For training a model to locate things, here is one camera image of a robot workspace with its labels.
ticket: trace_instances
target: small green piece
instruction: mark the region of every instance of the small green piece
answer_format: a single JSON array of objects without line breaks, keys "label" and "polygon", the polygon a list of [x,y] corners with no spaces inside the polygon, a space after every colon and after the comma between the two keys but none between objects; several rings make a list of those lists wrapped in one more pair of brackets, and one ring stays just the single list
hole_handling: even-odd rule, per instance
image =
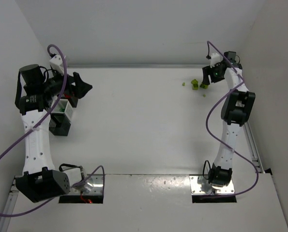
[{"label": "small green piece", "polygon": [[200,85],[200,87],[203,88],[203,89],[207,89],[207,88],[208,88],[208,85],[205,85],[205,84],[202,83],[202,84]]},{"label": "small green piece", "polygon": [[192,80],[191,84],[193,90],[198,90],[198,81],[196,79]]}]

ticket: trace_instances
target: purple cable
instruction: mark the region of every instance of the purple cable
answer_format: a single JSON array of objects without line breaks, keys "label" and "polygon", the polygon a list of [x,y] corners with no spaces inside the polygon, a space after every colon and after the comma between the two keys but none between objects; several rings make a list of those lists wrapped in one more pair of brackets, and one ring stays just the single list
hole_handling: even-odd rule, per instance
[{"label": "purple cable", "polygon": [[[50,44],[47,48],[47,51],[50,50],[51,47],[54,47],[58,53],[60,54],[61,56],[61,59],[62,59],[62,62],[63,62],[63,71],[64,71],[64,78],[63,78],[63,84],[62,84],[62,89],[58,95],[58,98],[57,100],[55,101],[55,103],[52,105],[52,107],[48,110],[48,112],[44,115],[44,117],[42,117],[36,124],[33,128],[37,128],[38,126],[41,125],[41,123],[50,115],[50,113],[54,110],[54,108],[57,106],[57,104],[59,103],[59,100],[61,99],[63,93],[64,93],[64,90],[65,90],[65,86],[66,86],[66,80],[67,80],[67,68],[66,68],[66,61],[64,59],[64,55],[63,53],[61,52],[61,50],[55,46],[54,44]],[[22,135],[18,140],[16,140],[13,144],[11,144],[9,146],[9,148],[7,148],[1,155],[0,155],[0,160],[11,150],[13,149],[13,147],[15,147],[18,143],[20,143],[24,138],[26,138],[29,134],[31,134],[33,132],[33,129],[30,129],[29,131],[27,131],[24,135]],[[45,201],[44,203],[40,204],[39,206],[29,210],[29,211],[26,211],[26,212],[23,212],[23,213],[19,213],[19,214],[2,214],[0,213],[0,217],[5,217],[5,218],[14,218],[14,217],[19,217],[19,216],[22,216],[22,215],[26,215],[26,214],[29,214],[37,209],[39,209],[40,207],[42,207],[43,205],[47,204],[48,202],[50,202],[52,199],[49,199],[47,201]]]},{"label": "purple cable", "polygon": [[257,183],[258,183],[258,180],[259,180],[259,172],[258,172],[258,170],[257,170],[257,167],[256,167],[249,159],[245,158],[245,157],[242,156],[240,153],[238,153],[237,151],[235,151],[231,146],[229,146],[228,144],[226,144],[225,142],[223,142],[221,139],[219,139],[218,137],[216,137],[216,136],[211,132],[211,130],[209,129],[209,127],[208,127],[208,121],[209,121],[209,119],[210,119],[210,117],[211,117],[211,114],[212,114],[212,112],[214,111],[214,109],[216,109],[216,107],[217,107],[225,98],[227,98],[227,96],[229,96],[232,92],[234,92],[238,87],[242,86],[242,85],[245,83],[245,80],[244,80],[244,78],[243,78],[240,74],[237,73],[237,70],[236,70],[235,67],[232,65],[232,63],[226,58],[226,56],[225,56],[221,51],[219,51],[218,48],[216,48],[215,45],[213,45],[210,41],[207,41],[207,46],[208,46],[208,48],[209,48],[209,45],[211,45],[211,46],[229,63],[229,65],[231,66],[231,68],[232,68],[232,69],[234,70],[234,72],[238,75],[238,77],[242,80],[242,82],[239,83],[237,86],[235,86],[233,89],[231,89],[225,96],[223,96],[223,97],[212,107],[212,109],[209,111],[209,113],[208,113],[208,115],[207,115],[207,117],[206,117],[206,124],[205,124],[205,125],[206,125],[206,130],[207,130],[207,132],[208,132],[214,139],[216,139],[217,141],[219,141],[220,143],[222,143],[223,145],[225,145],[227,148],[232,149],[236,155],[238,155],[239,157],[241,157],[242,159],[244,159],[245,161],[247,161],[248,163],[250,163],[250,164],[254,167],[254,169],[256,170],[256,175],[257,175],[257,176],[256,176],[256,180],[255,180],[254,184],[253,184],[250,188],[248,188],[248,189],[246,189],[246,190],[244,190],[244,191],[242,191],[242,192],[238,192],[238,193],[234,193],[234,194],[230,194],[230,195],[216,195],[216,196],[209,196],[209,195],[208,195],[208,196],[204,196],[204,197],[205,197],[205,198],[234,197],[234,196],[238,196],[238,195],[244,194],[244,193],[249,192],[250,190],[252,190],[252,189],[257,185]]}]

